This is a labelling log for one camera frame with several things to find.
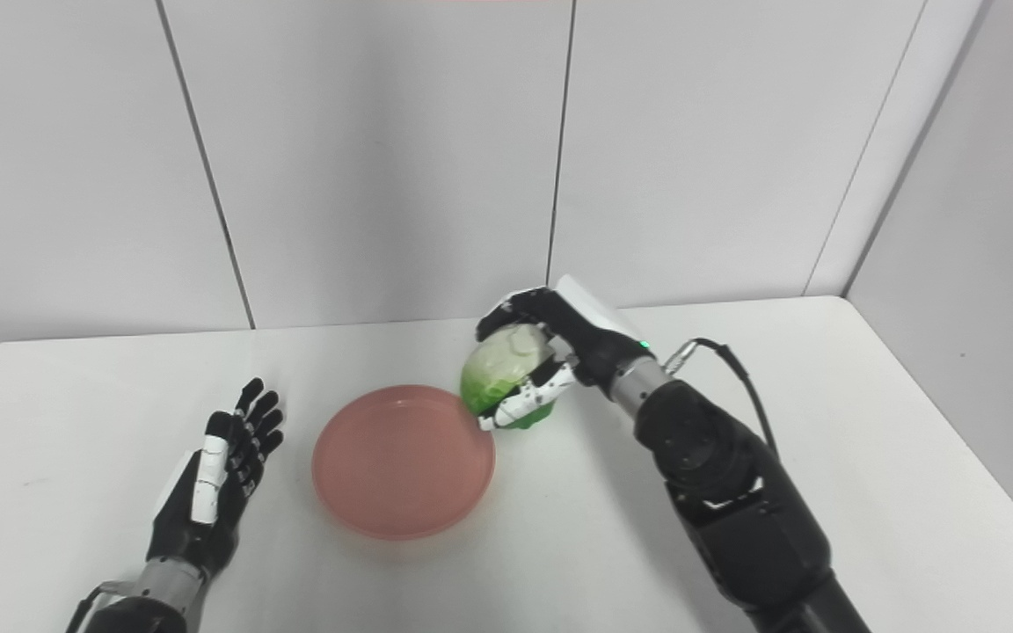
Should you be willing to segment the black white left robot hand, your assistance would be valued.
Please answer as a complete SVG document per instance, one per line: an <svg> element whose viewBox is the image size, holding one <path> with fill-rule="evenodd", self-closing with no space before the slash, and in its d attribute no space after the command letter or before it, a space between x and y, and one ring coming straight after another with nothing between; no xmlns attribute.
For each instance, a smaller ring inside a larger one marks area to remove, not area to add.
<svg viewBox="0 0 1013 633"><path fill-rule="evenodd" d="M212 579L230 563L240 521L284 441L279 394L254 377L230 411L210 414L196 450L152 522L146 560L178 560Z"/></svg>

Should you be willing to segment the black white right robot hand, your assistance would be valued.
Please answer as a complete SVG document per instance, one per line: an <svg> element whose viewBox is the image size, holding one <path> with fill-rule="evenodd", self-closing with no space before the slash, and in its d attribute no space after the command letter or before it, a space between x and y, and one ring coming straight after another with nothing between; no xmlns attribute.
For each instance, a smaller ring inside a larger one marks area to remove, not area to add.
<svg viewBox="0 0 1013 633"><path fill-rule="evenodd" d="M466 401L484 432L530 428L576 385L610 397L619 378L658 360L614 309L570 275L506 294L475 333L462 382L490 386L485 396Z"/></svg>

